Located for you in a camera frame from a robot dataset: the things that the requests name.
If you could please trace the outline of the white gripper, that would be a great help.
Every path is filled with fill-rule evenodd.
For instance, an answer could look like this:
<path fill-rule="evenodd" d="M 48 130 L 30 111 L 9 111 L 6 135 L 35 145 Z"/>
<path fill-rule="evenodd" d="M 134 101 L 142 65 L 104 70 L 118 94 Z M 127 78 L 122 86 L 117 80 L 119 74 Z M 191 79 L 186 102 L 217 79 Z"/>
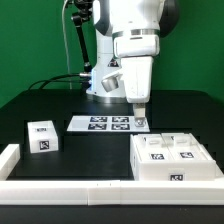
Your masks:
<path fill-rule="evenodd" d="M 129 103 L 140 105 L 140 126 L 146 123 L 146 106 L 151 89 L 153 57 L 159 54 L 159 37 L 155 34 L 120 36 L 113 41 L 114 55 L 121 60 L 122 79 Z M 138 104 L 133 104 L 134 123 L 139 127 Z"/>

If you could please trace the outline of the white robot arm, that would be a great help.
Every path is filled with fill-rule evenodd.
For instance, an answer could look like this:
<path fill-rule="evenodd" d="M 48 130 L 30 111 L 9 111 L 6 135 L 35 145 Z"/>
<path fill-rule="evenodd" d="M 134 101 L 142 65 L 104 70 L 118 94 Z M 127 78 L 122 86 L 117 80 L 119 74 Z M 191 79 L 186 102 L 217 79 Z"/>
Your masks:
<path fill-rule="evenodd" d="M 178 23 L 178 0 L 74 0 L 74 5 L 77 32 L 89 20 L 96 30 L 94 66 L 86 47 L 81 47 L 84 69 L 90 75 L 87 96 L 104 103 L 132 104 L 134 124 L 143 127 L 153 61 L 160 52 L 160 39 Z"/>

